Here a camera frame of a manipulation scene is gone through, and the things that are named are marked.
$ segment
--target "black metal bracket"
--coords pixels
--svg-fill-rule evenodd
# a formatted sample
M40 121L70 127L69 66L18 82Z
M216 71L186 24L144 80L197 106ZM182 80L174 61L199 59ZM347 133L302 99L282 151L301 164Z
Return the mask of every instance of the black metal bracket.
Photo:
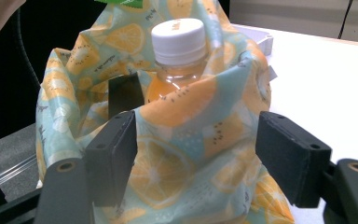
M330 161L332 149L290 119L262 112L256 154L291 204L317 207L326 201L326 223L358 224L358 161Z
M83 159L53 163L42 189L1 205L0 224L93 223L93 204L121 204L137 150L134 112L112 117Z

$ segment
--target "fabric bag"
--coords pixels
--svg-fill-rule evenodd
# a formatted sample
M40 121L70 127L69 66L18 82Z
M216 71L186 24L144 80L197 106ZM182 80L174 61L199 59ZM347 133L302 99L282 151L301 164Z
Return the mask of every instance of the fabric bag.
M203 21L207 66L201 80L134 109L138 155L124 200L95 207L96 223L293 223L255 155L267 60L213 0L108 4L72 50L51 52L36 107L41 180L54 162L81 158L108 121L109 79L137 73L145 95L156 78L151 29L179 18Z

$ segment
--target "plastic bottle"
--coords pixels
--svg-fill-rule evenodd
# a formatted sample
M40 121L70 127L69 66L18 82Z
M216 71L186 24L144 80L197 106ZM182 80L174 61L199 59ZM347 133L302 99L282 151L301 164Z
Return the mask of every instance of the plastic bottle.
M146 104L199 80L207 57L204 25L197 19L155 26L152 44L158 71L147 89Z

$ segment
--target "green object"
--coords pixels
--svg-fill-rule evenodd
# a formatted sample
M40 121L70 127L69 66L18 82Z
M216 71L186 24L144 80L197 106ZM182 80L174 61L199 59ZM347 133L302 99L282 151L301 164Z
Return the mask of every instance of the green object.
M96 1L103 2L103 3L121 4L127 7L136 7L136 8L143 7L143 0L96 0Z

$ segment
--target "white table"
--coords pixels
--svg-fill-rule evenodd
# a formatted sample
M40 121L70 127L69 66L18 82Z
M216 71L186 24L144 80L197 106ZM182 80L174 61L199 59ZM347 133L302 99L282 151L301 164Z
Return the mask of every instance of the white table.
M273 36L268 63L278 77L270 82L270 111L330 146L332 162L358 160L358 42L247 28ZM324 205L293 207L296 223L324 223Z

